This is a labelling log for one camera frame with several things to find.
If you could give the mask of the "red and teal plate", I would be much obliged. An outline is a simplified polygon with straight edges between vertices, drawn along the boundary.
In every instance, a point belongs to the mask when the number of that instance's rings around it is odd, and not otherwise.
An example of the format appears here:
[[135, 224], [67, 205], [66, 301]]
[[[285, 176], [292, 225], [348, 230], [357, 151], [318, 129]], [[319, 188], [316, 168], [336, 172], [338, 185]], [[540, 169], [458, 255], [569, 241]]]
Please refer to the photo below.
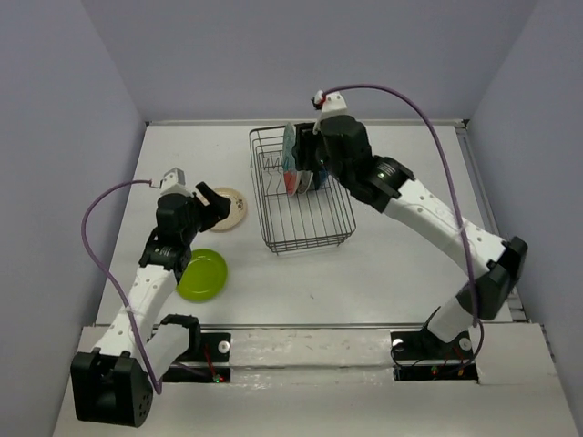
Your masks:
[[296, 143], [295, 126], [287, 123], [283, 129], [282, 136], [282, 160], [283, 181], [288, 196], [293, 196], [299, 186], [298, 173], [296, 168], [293, 148]]

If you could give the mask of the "white plate teal lettered rim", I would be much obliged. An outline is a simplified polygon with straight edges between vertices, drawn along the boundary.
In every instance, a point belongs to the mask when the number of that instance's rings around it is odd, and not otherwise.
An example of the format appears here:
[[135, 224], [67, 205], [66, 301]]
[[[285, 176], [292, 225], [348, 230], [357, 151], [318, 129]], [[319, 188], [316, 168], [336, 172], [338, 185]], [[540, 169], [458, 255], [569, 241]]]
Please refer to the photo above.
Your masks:
[[298, 172], [298, 187], [296, 193], [298, 195], [305, 194], [312, 185], [313, 173], [309, 170], [302, 170]]

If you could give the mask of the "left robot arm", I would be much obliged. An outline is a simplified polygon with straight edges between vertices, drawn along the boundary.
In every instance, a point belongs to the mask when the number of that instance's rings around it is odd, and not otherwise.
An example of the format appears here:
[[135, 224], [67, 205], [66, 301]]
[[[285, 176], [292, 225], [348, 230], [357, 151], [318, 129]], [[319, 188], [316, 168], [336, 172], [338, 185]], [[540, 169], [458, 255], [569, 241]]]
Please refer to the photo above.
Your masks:
[[204, 182], [189, 191], [164, 178], [159, 189], [156, 225], [130, 291], [102, 268], [121, 308], [92, 350], [76, 353], [71, 362], [75, 411], [82, 422], [140, 427], [154, 396], [162, 393], [169, 367], [178, 357], [196, 357], [201, 349], [196, 317], [160, 312], [189, 265], [192, 241], [229, 215], [230, 201]]

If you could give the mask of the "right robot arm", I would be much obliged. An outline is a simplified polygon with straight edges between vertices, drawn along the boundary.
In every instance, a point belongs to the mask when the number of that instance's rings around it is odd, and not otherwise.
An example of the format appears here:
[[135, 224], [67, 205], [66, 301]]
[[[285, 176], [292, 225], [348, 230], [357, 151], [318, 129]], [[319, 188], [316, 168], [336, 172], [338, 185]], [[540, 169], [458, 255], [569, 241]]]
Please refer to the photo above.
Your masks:
[[420, 331], [426, 355], [443, 355], [474, 321], [497, 316], [521, 277], [528, 251], [524, 240], [505, 240], [456, 218], [412, 170], [375, 155], [364, 124], [354, 117], [297, 124], [285, 139], [299, 170], [327, 171], [352, 197], [406, 225], [466, 273], [465, 286]]

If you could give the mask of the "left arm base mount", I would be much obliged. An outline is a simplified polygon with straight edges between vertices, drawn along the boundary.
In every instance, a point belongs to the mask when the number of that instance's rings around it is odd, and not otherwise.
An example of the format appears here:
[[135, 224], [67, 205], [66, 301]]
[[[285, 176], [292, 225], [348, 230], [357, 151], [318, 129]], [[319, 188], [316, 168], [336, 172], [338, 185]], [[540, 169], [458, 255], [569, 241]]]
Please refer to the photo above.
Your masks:
[[167, 383], [229, 383], [230, 344], [229, 332], [202, 332], [199, 348], [179, 355], [162, 380]]

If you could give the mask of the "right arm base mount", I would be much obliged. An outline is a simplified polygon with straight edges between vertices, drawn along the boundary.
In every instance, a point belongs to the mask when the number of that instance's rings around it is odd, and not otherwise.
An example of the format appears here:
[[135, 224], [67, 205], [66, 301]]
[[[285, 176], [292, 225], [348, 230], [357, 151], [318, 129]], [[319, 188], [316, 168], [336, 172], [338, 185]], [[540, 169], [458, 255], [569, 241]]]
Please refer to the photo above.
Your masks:
[[419, 330], [391, 333], [394, 379], [406, 381], [478, 381], [474, 347], [468, 331], [454, 340], [433, 342]]

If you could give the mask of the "dark blue plate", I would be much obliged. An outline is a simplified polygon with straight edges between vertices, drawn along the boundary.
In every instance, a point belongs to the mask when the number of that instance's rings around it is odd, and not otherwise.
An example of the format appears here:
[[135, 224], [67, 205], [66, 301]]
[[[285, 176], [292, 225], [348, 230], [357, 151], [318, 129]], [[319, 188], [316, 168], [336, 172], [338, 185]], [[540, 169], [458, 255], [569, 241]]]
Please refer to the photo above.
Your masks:
[[320, 169], [318, 173], [314, 176], [314, 187], [316, 190], [323, 188], [328, 178], [328, 172], [326, 169]]

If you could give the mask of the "cream plate with flower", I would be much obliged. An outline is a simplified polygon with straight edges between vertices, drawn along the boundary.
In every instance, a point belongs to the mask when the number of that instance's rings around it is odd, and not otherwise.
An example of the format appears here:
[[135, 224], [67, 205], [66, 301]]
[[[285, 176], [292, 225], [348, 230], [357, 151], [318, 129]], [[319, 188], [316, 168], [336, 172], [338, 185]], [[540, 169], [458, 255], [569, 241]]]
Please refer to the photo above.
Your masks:
[[214, 191], [230, 201], [229, 215], [210, 230], [213, 232], [227, 232], [237, 228], [248, 213], [247, 199], [236, 189], [217, 187]]

